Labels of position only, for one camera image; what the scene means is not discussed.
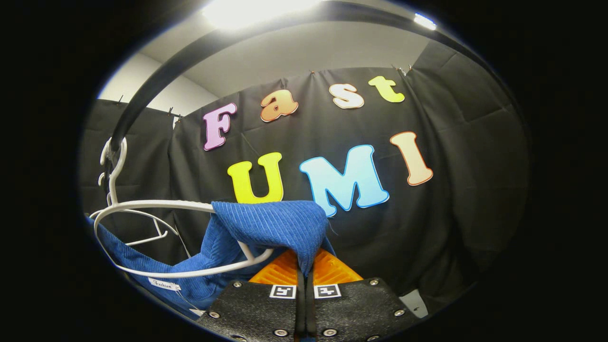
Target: white wall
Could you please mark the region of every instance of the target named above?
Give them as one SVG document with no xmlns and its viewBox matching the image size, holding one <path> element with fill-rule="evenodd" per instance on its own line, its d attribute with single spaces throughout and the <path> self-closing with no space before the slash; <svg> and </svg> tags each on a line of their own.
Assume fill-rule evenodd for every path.
<svg viewBox="0 0 608 342">
<path fill-rule="evenodd" d="M 146 55 L 134 55 L 114 74 L 97 98 L 118 101 L 122 96 L 121 102 L 129 102 L 139 87 L 160 66 L 159 62 Z M 217 99 L 217 96 L 203 87 L 180 76 L 161 91 L 148 107 L 162 111 L 169 111 L 169 108 L 173 107 L 171 113 L 188 115 Z"/>
</svg>

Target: ceiling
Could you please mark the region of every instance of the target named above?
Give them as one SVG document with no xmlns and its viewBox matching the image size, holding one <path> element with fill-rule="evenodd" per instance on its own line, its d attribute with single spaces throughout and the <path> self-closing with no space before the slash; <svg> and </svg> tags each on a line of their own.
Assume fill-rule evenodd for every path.
<svg viewBox="0 0 608 342">
<path fill-rule="evenodd" d="M 347 1 L 370 5 L 406 18 L 413 12 L 384 0 Z M 160 63 L 215 30 L 200 13 L 167 30 L 141 51 Z M 262 34 L 198 63 L 183 74 L 217 97 L 282 77 L 309 71 L 351 67 L 407 68 L 428 38 L 369 23 L 323 22 Z"/>
</svg>

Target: orange gripper pad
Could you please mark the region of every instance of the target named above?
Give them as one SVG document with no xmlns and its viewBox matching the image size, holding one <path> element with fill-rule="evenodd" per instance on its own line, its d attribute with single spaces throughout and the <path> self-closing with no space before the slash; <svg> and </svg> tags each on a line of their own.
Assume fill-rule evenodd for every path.
<svg viewBox="0 0 608 342">
<path fill-rule="evenodd" d="M 249 280 L 259 284 L 297 285 L 298 258 L 295 252 L 287 250 L 262 268 Z"/>
<path fill-rule="evenodd" d="M 297 285 L 298 259 L 295 252 L 287 250 L 262 268 L 249 282 L 271 285 Z M 345 263 L 328 251 L 319 248 L 314 258 L 313 284 L 329 285 L 363 280 Z"/>
<path fill-rule="evenodd" d="M 360 275 L 328 251 L 319 248 L 314 258 L 313 285 L 341 284 L 362 281 Z"/>
</svg>

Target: white plastic hanger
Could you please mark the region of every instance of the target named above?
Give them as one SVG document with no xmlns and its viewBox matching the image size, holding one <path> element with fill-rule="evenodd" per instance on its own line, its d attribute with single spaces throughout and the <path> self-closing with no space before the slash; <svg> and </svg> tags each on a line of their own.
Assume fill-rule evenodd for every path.
<svg viewBox="0 0 608 342">
<path fill-rule="evenodd" d="M 106 154 L 108 153 L 108 148 L 109 148 L 109 143 L 110 140 L 108 140 L 106 142 L 106 145 L 103 148 L 102 151 L 102 160 L 100 161 L 100 163 L 103 165 L 104 160 L 106 158 Z M 142 211 L 135 211 L 133 209 L 142 209 L 142 208 L 173 208 L 173 209 L 190 209 L 190 210 L 196 210 L 196 211 L 204 211 L 204 212 L 210 212 L 210 213 L 215 213 L 215 211 L 213 210 L 213 207 L 211 204 L 207 204 L 207 203 L 199 203 L 199 202 L 191 202 L 191 201 L 179 201 L 179 200 L 138 200 L 138 201 L 127 201 L 127 202 L 122 202 L 119 203 L 118 202 L 118 198 L 116 197 L 116 178 L 118 177 L 118 175 L 120 175 L 120 172 L 122 171 L 122 167 L 125 165 L 125 159 L 126 159 L 126 138 L 124 138 L 120 144 L 120 150 L 119 150 L 119 160 L 118 163 L 116 164 L 114 170 L 110 173 L 109 176 L 109 200 L 108 200 L 108 207 L 99 211 L 94 212 L 93 214 L 91 214 L 91 218 L 95 217 L 95 222 L 93 224 L 93 230 L 95 232 L 95 238 L 97 239 L 97 241 L 99 242 L 99 244 L 102 246 L 103 251 L 106 253 L 106 255 L 108 256 L 108 258 L 110 259 L 110 261 L 112 261 L 112 263 L 114 264 L 114 266 L 116 266 L 117 268 L 132 273 L 132 274 L 138 274 L 140 276 L 147 276 L 147 277 L 161 277 L 161 278 L 187 278 L 187 277 L 200 277 L 200 276 L 209 276 L 211 274 L 218 274 L 218 273 L 224 273 L 224 272 L 228 272 L 228 271 L 234 271 L 234 270 L 238 270 L 240 268 L 245 268 L 251 265 L 255 265 L 257 263 L 263 262 L 266 259 L 268 259 L 270 257 L 270 255 L 272 254 L 272 252 L 274 251 L 272 248 L 268 248 L 266 251 L 264 251 L 262 254 L 260 254 L 257 257 L 254 257 L 254 255 L 251 253 L 251 250 L 249 249 L 249 247 L 240 241 L 237 241 L 239 246 L 241 247 L 241 250 L 243 251 L 243 254 L 245 255 L 245 257 L 247 258 L 247 260 L 245 261 L 241 261 L 241 262 L 236 262 L 236 263 L 232 263 L 230 265 L 225 265 L 225 266 L 219 266 L 219 267 L 213 267 L 213 268 L 208 268 L 206 270 L 197 270 L 197 271 L 189 271 L 189 272 L 178 272 L 178 273 L 154 273 L 154 272 L 143 272 L 143 271 L 137 271 L 137 270 L 132 270 L 130 268 L 127 267 L 123 267 L 120 266 L 118 264 L 116 264 L 116 262 L 114 261 L 114 259 L 112 259 L 112 257 L 110 256 L 110 254 L 108 253 L 108 251 L 106 250 L 106 248 L 103 246 L 102 242 L 99 239 L 99 236 L 97 235 L 97 227 L 99 225 L 99 221 L 101 221 L 101 219 L 103 219 L 104 217 L 108 216 L 109 214 L 115 213 L 115 212 L 133 212 L 136 214 L 140 214 L 140 215 L 146 215 L 148 217 L 151 217 L 154 222 L 155 225 L 157 227 L 157 230 L 159 232 L 159 236 L 160 236 L 160 229 L 158 229 L 158 224 L 156 223 L 156 221 L 160 221 L 161 223 L 163 223 L 165 226 L 167 226 L 171 231 L 173 231 L 175 234 L 178 234 L 177 230 L 174 230 L 170 225 L 168 225 L 166 222 L 162 221 L 161 219 L 150 215 L 146 212 L 142 212 Z M 143 243 L 143 242 L 147 242 L 147 241 L 151 241 L 152 239 L 157 240 L 157 239 L 161 239 L 162 236 L 160 237 L 153 237 L 150 239 L 145 239 L 145 240 L 141 240 L 141 241 L 137 241 L 137 242 L 132 242 L 131 245 L 138 244 L 138 243 Z"/>
<path fill-rule="evenodd" d="M 104 145 L 103 149 L 102 149 L 102 156 L 99 160 L 99 164 L 104 165 L 105 161 L 106 161 L 106 154 L 108 152 L 108 148 L 109 148 L 109 142 L 110 140 L 108 140 L 106 142 L 106 144 Z M 125 145 L 124 145 L 124 151 L 126 153 L 126 141 L 125 141 Z M 124 165 L 124 161 L 122 161 L 122 163 L 119 160 L 119 165 L 117 165 L 117 167 L 119 167 L 117 172 L 112 172 L 110 174 L 109 177 L 109 182 L 110 182 L 110 186 L 109 186 L 109 194 L 106 197 L 106 201 L 108 202 L 108 206 L 111 206 L 112 203 L 118 203 L 118 197 L 116 194 L 116 177 L 118 177 L 118 175 L 120 174 L 120 172 L 122 171 L 122 167 Z M 97 185 L 101 186 L 102 185 L 102 181 L 103 178 L 105 176 L 105 173 L 102 173 L 101 175 L 99 175 L 99 178 L 97 179 Z M 179 236 L 179 233 L 177 230 L 173 229 L 173 227 L 171 227 L 171 225 L 169 225 L 167 222 L 164 222 L 163 220 L 159 219 L 158 217 L 148 214 L 147 212 L 143 212 L 143 211 L 137 211 L 137 210 L 124 210 L 125 212 L 130 212 L 133 214 L 138 214 L 138 215 L 143 215 L 143 216 L 147 216 L 149 218 L 152 218 L 152 220 L 154 221 L 154 226 L 156 227 L 156 231 L 158 232 L 158 236 L 155 237 L 151 237 L 149 239 L 143 239 L 143 240 L 139 240 L 139 241 L 134 241 L 134 242 L 129 242 L 126 245 L 127 246 L 134 246 L 134 245 L 140 245 L 142 243 L 146 243 L 146 242 L 151 242 L 151 241 L 155 241 L 155 240 L 159 240 L 162 239 L 164 237 L 167 236 L 167 232 L 165 231 L 164 233 L 161 233 L 161 229 L 158 227 L 158 221 L 160 221 L 163 225 L 165 225 L 167 228 L 169 228 L 169 230 L 171 230 L 171 232 L 173 232 L 175 235 L 177 235 L 179 237 L 179 239 L 181 240 L 181 236 Z M 91 214 L 89 217 L 90 218 L 94 218 L 97 214 L 99 214 L 100 211 L 96 211 L 93 214 Z M 184 243 L 184 241 L 182 240 L 182 245 L 184 246 L 184 250 L 186 252 L 186 254 L 188 255 L 188 257 L 192 257 L 190 255 L 190 253 L 188 252 L 188 248 L 186 248 L 186 245 Z"/>
</svg>

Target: black metal rod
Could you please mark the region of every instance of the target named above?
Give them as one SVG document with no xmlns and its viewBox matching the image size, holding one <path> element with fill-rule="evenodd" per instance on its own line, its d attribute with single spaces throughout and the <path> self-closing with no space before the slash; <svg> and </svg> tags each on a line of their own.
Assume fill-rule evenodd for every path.
<svg viewBox="0 0 608 342">
<path fill-rule="evenodd" d="M 504 83 L 487 65 L 487 63 L 485 63 L 479 56 L 470 51 L 468 48 L 454 41 L 452 38 L 449 38 L 436 30 L 423 28 L 422 26 L 414 23 L 412 20 L 394 13 L 365 5 L 339 1 L 324 1 L 321 2 L 314 10 L 305 15 L 302 13 L 284 15 L 267 23 L 256 25 L 248 28 L 247 30 L 240 30 L 236 33 L 226 30 L 214 30 L 190 43 L 188 46 L 167 60 L 163 65 L 161 65 L 160 68 L 156 70 L 156 72 L 154 72 L 154 74 L 152 74 L 148 80 L 146 80 L 139 90 L 137 90 L 116 124 L 116 128 L 114 129 L 110 143 L 111 151 L 118 151 L 120 142 L 125 137 L 126 132 L 129 130 L 129 128 L 131 128 L 133 122 L 135 122 L 143 109 L 165 87 L 167 87 L 171 82 L 173 82 L 185 71 L 192 68 L 194 65 L 218 53 L 219 51 L 248 38 L 252 38 L 263 33 L 284 29 L 286 27 L 323 21 L 349 21 L 357 23 L 380 24 L 413 32 L 431 40 L 438 41 L 469 57 L 486 69 L 492 75 L 492 77 L 497 80 L 501 87 L 503 87 L 513 103 L 515 103 L 514 98 L 511 96 L 511 92 L 506 88 L 506 86 L 504 86 Z"/>
</svg>

